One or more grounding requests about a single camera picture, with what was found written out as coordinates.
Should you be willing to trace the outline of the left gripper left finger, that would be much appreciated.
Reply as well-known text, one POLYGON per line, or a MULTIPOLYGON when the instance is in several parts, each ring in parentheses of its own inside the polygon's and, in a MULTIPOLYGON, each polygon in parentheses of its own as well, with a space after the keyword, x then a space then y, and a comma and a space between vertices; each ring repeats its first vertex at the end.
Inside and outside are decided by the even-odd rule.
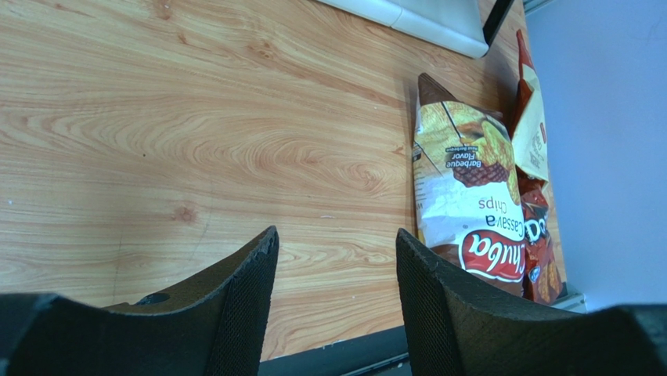
POLYGON ((1 296, 4 375, 256 375, 279 234, 134 304, 96 308, 55 293, 1 296))

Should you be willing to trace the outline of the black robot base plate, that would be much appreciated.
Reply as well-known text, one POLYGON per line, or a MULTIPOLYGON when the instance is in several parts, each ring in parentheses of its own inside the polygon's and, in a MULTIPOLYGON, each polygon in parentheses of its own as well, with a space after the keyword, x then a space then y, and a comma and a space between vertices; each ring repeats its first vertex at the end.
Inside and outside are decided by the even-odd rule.
POLYGON ((404 327, 276 357, 260 375, 411 375, 404 327))

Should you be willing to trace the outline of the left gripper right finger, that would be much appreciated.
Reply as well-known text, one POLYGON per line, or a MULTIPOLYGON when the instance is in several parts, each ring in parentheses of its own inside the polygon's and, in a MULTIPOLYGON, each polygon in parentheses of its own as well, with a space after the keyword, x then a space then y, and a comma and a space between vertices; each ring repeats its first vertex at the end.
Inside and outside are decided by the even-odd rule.
POLYGON ((663 375, 666 307, 571 313, 493 287, 406 230, 396 273, 415 375, 663 375))

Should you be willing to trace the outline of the Chuba cassava chips bag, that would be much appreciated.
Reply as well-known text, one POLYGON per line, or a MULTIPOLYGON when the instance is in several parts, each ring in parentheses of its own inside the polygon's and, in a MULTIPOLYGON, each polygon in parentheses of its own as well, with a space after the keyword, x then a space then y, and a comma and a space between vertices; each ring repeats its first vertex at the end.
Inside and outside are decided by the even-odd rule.
POLYGON ((523 293, 525 220, 502 115, 417 79, 413 182, 419 240, 454 266, 523 293))

